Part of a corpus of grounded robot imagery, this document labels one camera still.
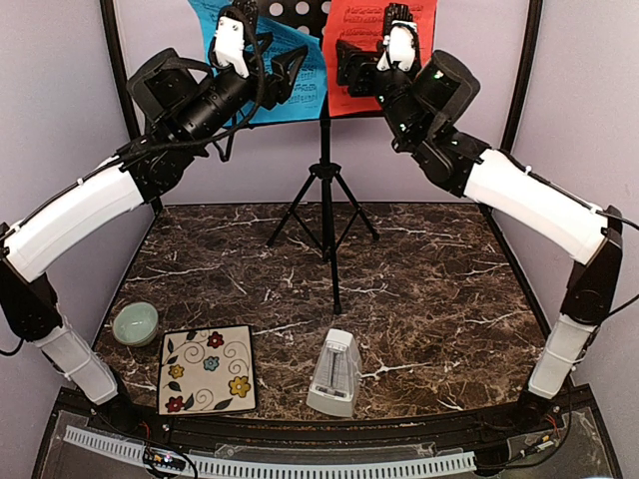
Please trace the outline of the red sheet music page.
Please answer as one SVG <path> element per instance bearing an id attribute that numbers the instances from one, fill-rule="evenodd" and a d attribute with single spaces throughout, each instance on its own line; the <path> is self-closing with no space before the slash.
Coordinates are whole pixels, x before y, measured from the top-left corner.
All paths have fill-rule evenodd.
<path id="1" fill-rule="evenodd" d="M 382 40 L 384 9 L 388 0 L 331 1 L 324 27 L 322 52 L 326 63 L 328 111 L 332 118 L 378 112 L 374 98 L 352 98 L 347 88 L 337 84 L 336 41 L 345 40 L 364 51 L 375 51 Z M 399 1 L 409 7 L 417 26 L 420 63 L 428 62 L 434 39 L 436 0 Z"/>

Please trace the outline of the black music stand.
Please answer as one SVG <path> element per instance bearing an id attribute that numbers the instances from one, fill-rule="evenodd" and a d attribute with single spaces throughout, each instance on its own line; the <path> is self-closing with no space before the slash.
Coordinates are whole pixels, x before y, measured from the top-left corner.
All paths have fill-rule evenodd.
<path id="1" fill-rule="evenodd" d="M 277 20 L 292 28 L 306 27 L 309 34 L 318 38 L 323 38 L 322 29 L 327 20 L 327 12 L 322 9 L 321 1 L 310 1 L 310 12 L 303 14 L 297 9 L 296 1 L 283 1 L 283 13 L 275 15 L 271 8 L 275 5 L 273 1 L 262 1 L 260 3 L 261 14 L 267 18 Z M 328 99 L 322 101 L 319 114 L 320 128 L 320 155 L 319 160 L 310 165 L 310 175 L 297 193 L 294 200 L 289 204 L 284 216 L 276 226 L 274 232 L 267 241 L 267 246 L 275 245 L 276 240 L 289 219 L 295 219 L 302 227 L 303 231 L 309 236 L 312 243 L 320 251 L 323 261 L 330 264 L 331 273 L 331 291 L 332 291 L 332 310 L 335 314 L 342 313 L 340 295 L 339 295 L 339 278 L 337 268 L 337 250 L 343 240 L 349 233 L 354 221 L 360 219 L 368 229 L 374 241 L 379 240 L 379 233 L 368 219 L 361 204 L 357 201 L 354 194 L 346 184 L 341 175 L 341 166 L 334 163 L 330 158 L 330 128 L 331 118 L 328 111 Z M 308 227 L 305 221 L 297 213 L 297 207 L 304 199 L 306 193 L 310 189 L 314 181 L 320 181 L 320 204 L 321 204 L 321 237 L 317 238 L 313 231 Z M 354 208 L 348 224 L 343 232 L 337 236 L 335 234 L 333 207 L 332 207 L 332 183 L 337 182 L 341 190 L 345 193 L 350 205 Z"/>

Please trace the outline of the white metronome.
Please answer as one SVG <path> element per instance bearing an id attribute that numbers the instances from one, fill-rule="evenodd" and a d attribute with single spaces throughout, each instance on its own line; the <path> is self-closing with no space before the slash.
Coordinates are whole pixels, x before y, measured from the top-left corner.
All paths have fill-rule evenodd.
<path id="1" fill-rule="evenodd" d="M 331 328 L 322 345 L 306 404 L 320 413 L 342 418 L 354 414 L 361 378 L 361 357 L 355 337 Z"/>

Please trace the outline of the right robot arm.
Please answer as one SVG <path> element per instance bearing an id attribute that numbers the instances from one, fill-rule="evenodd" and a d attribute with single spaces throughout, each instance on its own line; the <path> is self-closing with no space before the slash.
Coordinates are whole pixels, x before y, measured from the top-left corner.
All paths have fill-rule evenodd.
<path id="1" fill-rule="evenodd" d="M 480 90 L 454 56 L 436 50 L 425 65 L 408 48 L 387 44 L 367 52 L 336 43 L 337 82 L 353 97 L 373 97 L 393 133 L 392 147 L 408 153 L 439 188 L 500 210 L 562 247 L 573 268 L 559 317 L 534 366 L 521 402 L 509 412 L 520 433 L 548 415 L 560 390 L 611 313 L 623 257 L 622 222 L 613 207 L 601 209 L 532 173 L 509 154 L 458 131 L 457 119 Z"/>

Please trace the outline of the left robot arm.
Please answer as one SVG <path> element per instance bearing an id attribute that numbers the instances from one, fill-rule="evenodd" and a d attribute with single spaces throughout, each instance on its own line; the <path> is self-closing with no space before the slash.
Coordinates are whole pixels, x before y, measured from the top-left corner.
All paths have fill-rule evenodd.
<path id="1" fill-rule="evenodd" d="M 103 420 L 120 435 L 140 428 L 140 411 L 60 311 L 47 268 L 109 221 L 174 188 L 208 144 L 235 132 L 243 107 L 271 109 L 291 96 L 309 50 L 266 60 L 272 40 L 271 34 L 218 33 L 207 62 L 170 48 L 156 54 L 127 84 L 146 117 L 146 133 L 25 219 L 1 228 L 1 308 L 11 331 L 103 406 Z"/>

